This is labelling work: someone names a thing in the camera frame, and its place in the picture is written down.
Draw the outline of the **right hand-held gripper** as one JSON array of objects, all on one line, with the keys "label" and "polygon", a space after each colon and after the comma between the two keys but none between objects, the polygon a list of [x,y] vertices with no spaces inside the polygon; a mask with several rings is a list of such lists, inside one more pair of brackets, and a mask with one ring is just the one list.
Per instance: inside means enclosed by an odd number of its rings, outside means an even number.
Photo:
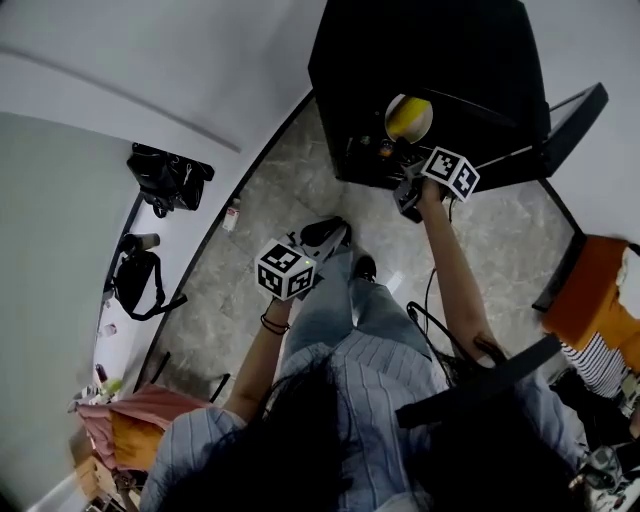
[{"label": "right hand-held gripper", "polygon": [[396,206],[402,216],[420,223],[422,217],[417,203],[422,195],[422,182],[430,179],[444,188],[449,195],[466,202],[475,191],[480,175],[462,155],[436,146],[426,159],[403,168],[404,177],[393,192]]}]

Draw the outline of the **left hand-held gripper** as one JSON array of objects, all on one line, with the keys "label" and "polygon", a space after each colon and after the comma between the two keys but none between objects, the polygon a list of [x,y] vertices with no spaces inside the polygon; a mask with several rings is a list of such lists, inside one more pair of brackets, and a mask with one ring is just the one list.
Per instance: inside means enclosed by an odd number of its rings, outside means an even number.
[{"label": "left hand-held gripper", "polygon": [[281,301],[302,300],[322,280],[325,263],[350,241],[351,226],[339,216],[271,239],[254,260],[256,286]]}]

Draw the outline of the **white round plate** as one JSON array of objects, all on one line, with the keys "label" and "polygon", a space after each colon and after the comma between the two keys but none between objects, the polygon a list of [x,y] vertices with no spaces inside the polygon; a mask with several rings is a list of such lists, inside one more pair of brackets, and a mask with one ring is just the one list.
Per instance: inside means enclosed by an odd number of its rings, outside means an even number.
[{"label": "white round plate", "polygon": [[399,136],[399,137],[391,136],[387,126],[389,116],[393,111],[394,107],[397,105],[397,103],[405,96],[408,96],[408,95],[404,95],[404,94],[397,95],[388,105],[385,113],[385,131],[388,137],[393,141],[397,141],[399,138],[404,138],[410,144],[414,144],[419,142],[430,130],[433,122],[433,116],[434,116],[433,106],[430,103],[430,106],[428,107],[428,109],[410,125],[410,127],[402,136]]}]

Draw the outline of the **black cabinet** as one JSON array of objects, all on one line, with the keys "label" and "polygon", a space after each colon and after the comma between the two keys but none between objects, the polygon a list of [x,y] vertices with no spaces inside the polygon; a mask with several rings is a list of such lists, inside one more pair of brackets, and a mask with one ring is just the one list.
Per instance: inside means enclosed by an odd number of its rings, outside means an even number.
[{"label": "black cabinet", "polygon": [[[595,84],[547,103],[520,0],[328,0],[308,71],[335,175],[383,189],[436,146],[466,157],[482,191],[547,179],[608,101]],[[399,94],[433,106],[417,143],[385,131]],[[394,143],[388,158],[379,155],[385,139]]]}]

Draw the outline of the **person's left forearm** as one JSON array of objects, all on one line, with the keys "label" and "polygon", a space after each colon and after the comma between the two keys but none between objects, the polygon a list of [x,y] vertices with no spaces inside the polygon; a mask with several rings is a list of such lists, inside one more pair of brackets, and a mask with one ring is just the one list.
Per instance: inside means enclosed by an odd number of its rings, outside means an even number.
[{"label": "person's left forearm", "polygon": [[273,299],[261,316],[261,326],[240,367],[223,409],[249,422],[261,410],[271,389],[293,300]]}]

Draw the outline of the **person's right forearm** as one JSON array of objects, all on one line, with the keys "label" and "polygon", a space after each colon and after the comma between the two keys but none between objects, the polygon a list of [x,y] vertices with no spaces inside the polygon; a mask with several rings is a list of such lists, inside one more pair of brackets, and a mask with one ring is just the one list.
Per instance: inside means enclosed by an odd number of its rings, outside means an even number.
[{"label": "person's right forearm", "polygon": [[434,259],[446,327],[458,351],[473,361],[487,362],[497,344],[484,302],[467,259],[440,200],[439,188],[427,183],[417,209]]}]

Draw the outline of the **person's black shoe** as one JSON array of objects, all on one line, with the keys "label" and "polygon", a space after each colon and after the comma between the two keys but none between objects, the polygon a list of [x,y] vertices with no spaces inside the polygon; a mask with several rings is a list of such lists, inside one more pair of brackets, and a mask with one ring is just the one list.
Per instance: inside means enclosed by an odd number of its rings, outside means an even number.
[{"label": "person's black shoe", "polygon": [[375,283],[377,277],[377,266],[370,255],[361,255],[355,263],[352,278],[361,279],[370,283]]}]

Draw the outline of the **person's blue jeans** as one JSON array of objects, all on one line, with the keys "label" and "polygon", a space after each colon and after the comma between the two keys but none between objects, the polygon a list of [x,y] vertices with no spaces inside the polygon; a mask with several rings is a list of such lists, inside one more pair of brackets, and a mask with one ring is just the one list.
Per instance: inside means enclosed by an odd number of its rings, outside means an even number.
[{"label": "person's blue jeans", "polygon": [[318,343],[334,347],[358,330],[403,343],[428,356],[424,336],[382,284],[355,277],[354,252],[338,250],[321,269],[322,280],[302,302],[284,348],[284,358]]}]

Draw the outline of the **person's blue striped shirt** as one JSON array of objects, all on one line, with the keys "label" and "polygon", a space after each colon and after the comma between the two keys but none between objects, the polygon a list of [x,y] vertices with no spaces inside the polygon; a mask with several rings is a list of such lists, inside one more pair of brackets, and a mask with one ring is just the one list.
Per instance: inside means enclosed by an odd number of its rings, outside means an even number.
[{"label": "person's blue striped shirt", "polygon": [[428,349],[360,330],[294,337],[271,382],[257,366],[277,350],[261,333],[226,405],[172,422],[141,512],[582,509],[581,451],[539,375],[432,419],[453,390]]}]

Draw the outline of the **black leather backpack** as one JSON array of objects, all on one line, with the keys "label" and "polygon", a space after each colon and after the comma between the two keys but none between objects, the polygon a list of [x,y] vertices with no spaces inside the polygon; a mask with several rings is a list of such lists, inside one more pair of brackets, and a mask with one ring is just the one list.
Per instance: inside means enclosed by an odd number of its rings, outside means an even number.
[{"label": "black leather backpack", "polygon": [[139,143],[132,144],[127,166],[158,218],[176,209],[196,211],[204,184],[215,175],[208,164]]}]

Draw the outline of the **dark thermos bottle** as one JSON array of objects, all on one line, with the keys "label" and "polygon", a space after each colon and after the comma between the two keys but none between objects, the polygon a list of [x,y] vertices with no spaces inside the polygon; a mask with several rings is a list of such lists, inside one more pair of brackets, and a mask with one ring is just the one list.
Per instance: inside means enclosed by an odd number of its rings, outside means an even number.
[{"label": "dark thermos bottle", "polygon": [[160,245],[160,236],[156,233],[124,235],[119,244],[118,250],[121,253],[132,254],[137,251],[146,251]]}]

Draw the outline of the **black stick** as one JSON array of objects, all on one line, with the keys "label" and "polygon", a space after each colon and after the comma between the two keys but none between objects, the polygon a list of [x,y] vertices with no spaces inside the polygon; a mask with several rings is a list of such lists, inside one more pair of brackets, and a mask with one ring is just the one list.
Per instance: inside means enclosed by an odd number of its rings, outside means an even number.
[{"label": "black stick", "polygon": [[231,377],[230,373],[225,373],[222,375],[215,391],[213,392],[212,396],[209,399],[210,403],[214,403],[216,399],[220,396],[221,392],[224,390],[226,384],[228,383],[230,377]]},{"label": "black stick", "polygon": [[155,384],[158,381],[159,377],[163,373],[163,371],[164,371],[167,363],[169,362],[170,358],[171,358],[171,353],[170,352],[166,352],[164,354],[164,356],[162,357],[158,367],[156,368],[156,371],[154,372],[152,378],[150,379],[150,381],[149,381],[150,384]]}]

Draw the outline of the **black crossbody bag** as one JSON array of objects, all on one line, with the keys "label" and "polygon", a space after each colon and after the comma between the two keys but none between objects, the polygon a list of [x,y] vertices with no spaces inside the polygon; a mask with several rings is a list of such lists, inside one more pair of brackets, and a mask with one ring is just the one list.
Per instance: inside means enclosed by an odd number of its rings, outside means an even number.
[{"label": "black crossbody bag", "polygon": [[[118,249],[117,254],[121,256],[120,264],[112,277],[105,283],[103,292],[112,292],[130,318],[144,322],[187,303],[188,298],[184,294],[175,300],[166,302],[161,259],[155,252],[134,250],[127,253]],[[149,281],[152,281],[155,287],[155,302],[146,312],[137,313],[136,308]]]}]

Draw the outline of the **pink cloth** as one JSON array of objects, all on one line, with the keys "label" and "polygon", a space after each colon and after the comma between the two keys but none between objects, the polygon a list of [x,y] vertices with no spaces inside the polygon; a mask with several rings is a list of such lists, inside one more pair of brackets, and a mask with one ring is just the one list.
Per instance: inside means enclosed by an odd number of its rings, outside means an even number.
[{"label": "pink cloth", "polygon": [[171,424],[178,416],[209,405],[208,402],[173,392],[161,386],[148,384],[136,393],[116,402],[79,405],[76,407],[76,412],[95,444],[95,451],[103,464],[109,470],[130,470],[119,469],[116,466],[110,419],[112,411],[149,421],[162,418],[170,421]]}]

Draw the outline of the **orange cloth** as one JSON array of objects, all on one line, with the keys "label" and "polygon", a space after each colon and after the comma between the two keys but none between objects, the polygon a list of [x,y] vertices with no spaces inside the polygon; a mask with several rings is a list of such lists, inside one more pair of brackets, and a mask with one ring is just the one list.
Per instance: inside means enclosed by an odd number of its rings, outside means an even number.
[{"label": "orange cloth", "polygon": [[170,421],[134,418],[119,412],[110,413],[116,466],[148,472]]}]

